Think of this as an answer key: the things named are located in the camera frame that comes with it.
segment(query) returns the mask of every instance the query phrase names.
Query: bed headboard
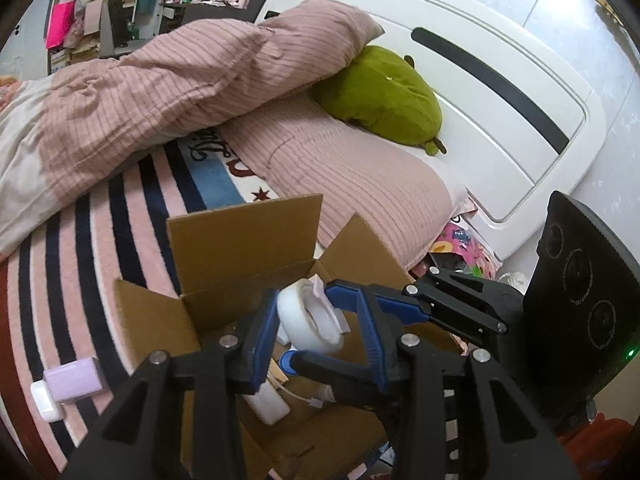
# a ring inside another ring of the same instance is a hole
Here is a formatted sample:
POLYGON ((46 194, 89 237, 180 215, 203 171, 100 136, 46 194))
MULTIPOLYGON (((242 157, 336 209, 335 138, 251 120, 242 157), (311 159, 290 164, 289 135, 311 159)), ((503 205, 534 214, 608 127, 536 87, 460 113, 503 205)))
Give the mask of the bed headboard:
MULTIPOLYGON (((257 22, 302 0, 267 0, 257 22)), ((606 136, 596 92, 524 28, 474 0, 339 0, 386 33, 373 43, 414 58, 442 108, 441 160, 479 211, 468 218, 504 260, 571 192, 606 136)))

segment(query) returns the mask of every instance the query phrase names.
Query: striped bed sheet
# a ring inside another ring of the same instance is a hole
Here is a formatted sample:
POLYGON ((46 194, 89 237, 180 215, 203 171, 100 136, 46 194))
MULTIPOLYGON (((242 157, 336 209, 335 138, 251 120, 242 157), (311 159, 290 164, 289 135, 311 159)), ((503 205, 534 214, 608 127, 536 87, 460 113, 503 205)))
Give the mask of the striped bed sheet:
POLYGON ((98 184, 2 263, 0 391, 25 453, 44 478, 57 476, 136 365, 127 361, 115 322, 114 279, 178 296, 167 218, 271 198, 277 196, 268 184, 209 128, 98 184), (66 406, 64 421, 45 423, 30 384, 46 368, 90 356, 98 358, 110 391, 66 406))

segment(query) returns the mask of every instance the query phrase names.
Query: pink folder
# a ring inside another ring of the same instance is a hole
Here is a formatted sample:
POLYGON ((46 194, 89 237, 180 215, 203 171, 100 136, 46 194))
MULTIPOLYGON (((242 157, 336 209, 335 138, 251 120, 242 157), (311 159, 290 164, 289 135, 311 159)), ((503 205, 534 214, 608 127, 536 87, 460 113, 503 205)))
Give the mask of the pink folder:
POLYGON ((65 36, 69 32, 74 22, 74 8, 76 1, 56 4, 51 12, 49 20, 49 31, 47 32, 47 48, 60 46, 65 41, 65 36))

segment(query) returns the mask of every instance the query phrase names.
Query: cardboard box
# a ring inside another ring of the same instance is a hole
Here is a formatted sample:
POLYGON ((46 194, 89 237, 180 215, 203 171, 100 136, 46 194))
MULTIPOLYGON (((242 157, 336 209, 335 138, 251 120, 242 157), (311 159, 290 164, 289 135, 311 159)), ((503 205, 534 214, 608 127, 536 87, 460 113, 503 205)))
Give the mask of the cardboard box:
MULTIPOLYGON (((413 280, 396 263, 367 224, 354 216, 322 257, 314 260, 322 196, 269 200, 197 212, 168 221, 180 280, 180 299, 168 298, 119 280, 115 283, 127 351, 136 363, 156 349, 177 356, 200 349, 230 323, 255 311, 266 287, 284 288, 319 274, 368 285, 403 288, 413 280)), ((354 314, 352 332, 337 358, 366 363, 354 314)), ((408 330, 443 349, 460 352, 453 338, 432 324, 408 330)), ((275 354, 282 352, 276 348, 275 354)), ((310 397, 319 384, 290 378, 287 387, 310 397)), ((345 475, 386 441, 377 418, 363 410, 331 404, 322 410, 284 397, 291 412, 265 426, 238 399, 244 457, 249 480, 263 480, 274 468, 283 478, 323 480, 345 475)), ((182 453, 190 463, 193 396, 185 399, 182 453)))

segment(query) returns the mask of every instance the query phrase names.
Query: green pillow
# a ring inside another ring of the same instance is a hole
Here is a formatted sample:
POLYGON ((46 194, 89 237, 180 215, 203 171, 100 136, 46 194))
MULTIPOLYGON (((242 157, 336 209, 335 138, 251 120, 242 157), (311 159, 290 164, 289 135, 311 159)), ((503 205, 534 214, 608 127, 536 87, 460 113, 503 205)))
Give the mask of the green pillow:
POLYGON ((385 139, 423 146, 435 155, 433 142, 442 112, 433 90, 410 65, 381 46, 366 46, 351 64, 316 83, 311 93, 324 110, 341 121, 356 121, 385 139))

